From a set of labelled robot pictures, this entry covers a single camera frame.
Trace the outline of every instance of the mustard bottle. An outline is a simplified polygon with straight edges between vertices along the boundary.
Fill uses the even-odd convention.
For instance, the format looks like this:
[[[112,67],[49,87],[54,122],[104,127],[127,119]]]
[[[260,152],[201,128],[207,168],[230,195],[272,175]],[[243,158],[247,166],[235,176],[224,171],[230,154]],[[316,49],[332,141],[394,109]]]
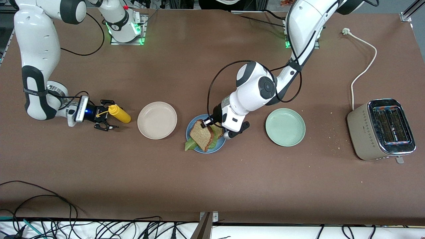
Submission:
[[[119,121],[125,124],[131,121],[131,116],[127,114],[123,109],[121,109],[118,105],[110,105],[108,111],[112,116],[114,116]]]

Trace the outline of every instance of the white power cord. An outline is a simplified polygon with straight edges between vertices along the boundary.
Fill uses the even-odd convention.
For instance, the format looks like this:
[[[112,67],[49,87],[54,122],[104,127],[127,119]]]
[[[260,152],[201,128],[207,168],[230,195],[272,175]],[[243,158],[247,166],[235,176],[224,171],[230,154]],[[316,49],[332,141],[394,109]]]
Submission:
[[[351,108],[352,108],[352,110],[354,110],[354,90],[353,90],[354,82],[356,82],[356,80],[357,80],[360,76],[362,76],[362,75],[363,75],[366,71],[368,71],[369,67],[371,67],[372,63],[375,61],[376,55],[378,54],[378,50],[376,49],[376,47],[372,46],[370,43],[368,43],[368,42],[366,42],[366,41],[364,41],[364,40],[362,40],[362,39],[360,39],[360,38],[358,38],[358,37],[354,36],[354,35],[350,32],[350,29],[348,29],[348,28],[344,28],[344,29],[342,30],[342,33],[343,33],[343,35],[350,35],[350,36],[354,37],[355,39],[357,39],[357,40],[359,40],[359,41],[361,41],[361,42],[363,42],[363,43],[368,44],[369,46],[371,46],[371,47],[375,50],[375,56],[373,57],[372,61],[369,63],[368,67],[366,67],[366,70],[364,70],[362,73],[360,73],[360,74],[359,74],[359,75],[358,75],[358,76],[357,76],[357,77],[353,80],[353,82],[351,82]]]

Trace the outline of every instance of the green plate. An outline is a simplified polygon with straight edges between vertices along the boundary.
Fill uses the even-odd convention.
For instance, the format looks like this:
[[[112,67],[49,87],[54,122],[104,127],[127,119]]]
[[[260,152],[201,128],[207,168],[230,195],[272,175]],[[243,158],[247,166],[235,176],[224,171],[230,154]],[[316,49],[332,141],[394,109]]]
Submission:
[[[303,140],[306,134],[306,124],[297,112],[281,108],[273,111],[267,117],[266,132],[276,144],[290,147]]]

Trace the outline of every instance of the bread slice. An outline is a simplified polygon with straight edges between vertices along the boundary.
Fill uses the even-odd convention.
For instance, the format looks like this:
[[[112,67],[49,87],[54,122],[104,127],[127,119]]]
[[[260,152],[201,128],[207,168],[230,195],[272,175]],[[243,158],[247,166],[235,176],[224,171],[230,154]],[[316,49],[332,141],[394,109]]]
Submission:
[[[210,144],[213,142],[214,131],[210,127],[202,128],[201,123],[201,119],[197,120],[189,135],[198,144],[198,146],[206,152]]]
[[[213,132],[215,136],[217,137],[217,139],[224,135],[224,130],[222,128],[219,128],[216,125],[212,125],[211,128],[213,129]]]

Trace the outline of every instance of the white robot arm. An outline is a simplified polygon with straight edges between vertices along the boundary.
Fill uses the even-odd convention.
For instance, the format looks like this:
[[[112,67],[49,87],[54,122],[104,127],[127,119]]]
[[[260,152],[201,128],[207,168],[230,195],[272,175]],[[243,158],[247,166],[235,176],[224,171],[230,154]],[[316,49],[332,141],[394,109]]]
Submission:
[[[105,18],[106,26],[115,40],[126,43],[141,32],[135,27],[140,22],[140,13],[122,6],[119,0],[88,0]]]
[[[236,91],[214,108],[213,114],[203,121],[202,126],[221,123],[229,130],[225,135],[227,139],[249,127],[249,123],[244,122],[249,112],[283,99],[289,85],[312,54],[315,40],[332,14],[336,11],[348,14],[362,4],[362,0],[295,1],[285,18],[285,32],[291,43],[292,55],[281,73],[275,77],[254,61],[242,66],[236,75]]]
[[[124,10],[119,0],[94,0],[107,23],[111,24],[111,34],[122,42],[131,41],[137,36],[132,19],[133,11]],[[37,120],[66,117],[68,126],[90,120],[106,122],[107,114],[95,117],[94,111],[105,109],[103,105],[89,104],[87,96],[78,102],[68,99],[68,90],[61,83],[50,81],[49,77],[59,63],[60,44],[52,18],[70,24],[81,23],[86,15],[84,0],[11,0],[18,9],[14,16],[15,34],[22,60],[23,91],[26,97],[25,110]]]

